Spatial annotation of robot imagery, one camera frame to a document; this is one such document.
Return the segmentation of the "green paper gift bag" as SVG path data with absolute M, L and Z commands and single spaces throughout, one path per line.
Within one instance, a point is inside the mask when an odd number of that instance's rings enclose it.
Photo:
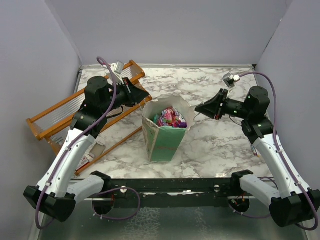
M 168 107 L 175 108 L 187 122 L 187 128 L 159 127 L 153 122 L 155 115 Z M 142 110 L 142 130 L 150 162 L 170 162 L 184 136 L 194 124 L 195 111 L 180 96 L 163 95 L 148 102 Z

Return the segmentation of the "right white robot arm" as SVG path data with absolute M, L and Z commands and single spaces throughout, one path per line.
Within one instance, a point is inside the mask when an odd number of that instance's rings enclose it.
M 277 189 L 243 170 L 232 174 L 229 189 L 240 196 L 247 192 L 268 207 L 273 221 L 280 227 L 297 225 L 316 218 L 320 207 L 320 192 L 312 190 L 292 165 L 281 145 L 275 127 L 266 117 L 270 104 L 268 91 L 254 86 L 243 102 L 228 97 L 228 90 L 220 89 L 212 99 L 195 107 L 195 111 L 211 119 L 224 115 L 240 118 L 241 128 L 267 164 Z

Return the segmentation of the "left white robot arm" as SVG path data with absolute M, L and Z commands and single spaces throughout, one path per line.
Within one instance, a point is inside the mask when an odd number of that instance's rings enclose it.
M 128 78 L 121 84 L 109 84 L 102 76 L 88 80 L 84 88 L 85 99 L 72 118 L 70 129 L 60 152 L 43 178 L 35 186 L 27 186 L 24 197 L 36 210 L 61 223 L 73 213 L 76 205 L 97 195 L 106 197 L 111 190 L 110 177 L 95 171 L 86 179 L 71 184 L 70 181 L 85 155 L 103 127 L 107 115 L 119 107 L 134 107 L 149 93 L 135 86 Z

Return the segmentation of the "pink purple snack packet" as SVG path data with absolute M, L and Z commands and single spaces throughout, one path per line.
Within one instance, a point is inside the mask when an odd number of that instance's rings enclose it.
M 173 127 L 186 129 L 188 124 L 184 117 L 172 106 L 167 107 L 159 115 L 158 127 Z

